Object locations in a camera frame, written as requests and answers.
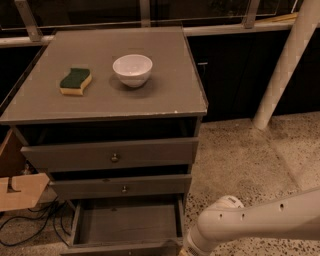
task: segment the white pole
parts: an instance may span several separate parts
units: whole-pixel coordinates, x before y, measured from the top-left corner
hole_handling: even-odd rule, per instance
[[[320,0],[304,0],[252,122],[263,130],[320,21]]]

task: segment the drawer knob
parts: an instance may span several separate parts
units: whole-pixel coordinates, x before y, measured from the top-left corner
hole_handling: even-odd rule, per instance
[[[126,194],[127,192],[128,192],[127,186],[123,186],[123,188],[122,188],[122,193],[123,193],[123,194]]]
[[[119,156],[116,153],[114,153],[110,160],[112,163],[117,163],[119,162]]]

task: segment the speckled floor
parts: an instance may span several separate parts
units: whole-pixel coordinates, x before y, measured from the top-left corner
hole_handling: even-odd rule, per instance
[[[245,206],[252,206],[320,186],[320,112],[273,117],[263,132],[249,119],[204,123],[192,174],[186,229],[223,195],[234,195]],[[0,223],[16,214],[31,213],[8,212]],[[70,216],[67,211],[66,227]],[[14,242],[38,226],[41,223],[10,224],[1,230],[0,237]],[[23,246],[0,245],[0,255],[59,255],[65,249],[48,223],[40,236]],[[319,256],[320,241],[245,238],[220,245],[212,255]]]

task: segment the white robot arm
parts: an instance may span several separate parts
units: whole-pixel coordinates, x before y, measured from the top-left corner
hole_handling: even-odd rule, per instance
[[[248,208],[222,197],[200,214],[179,255],[207,256],[242,237],[320,240],[320,188]]]

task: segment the cabinet top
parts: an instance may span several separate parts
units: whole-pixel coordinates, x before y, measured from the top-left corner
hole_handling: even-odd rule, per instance
[[[113,62],[127,54],[153,61],[140,88],[122,84]],[[70,68],[89,68],[83,96],[62,95]],[[203,116],[207,102],[179,27],[60,31],[0,117],[1,124]]]

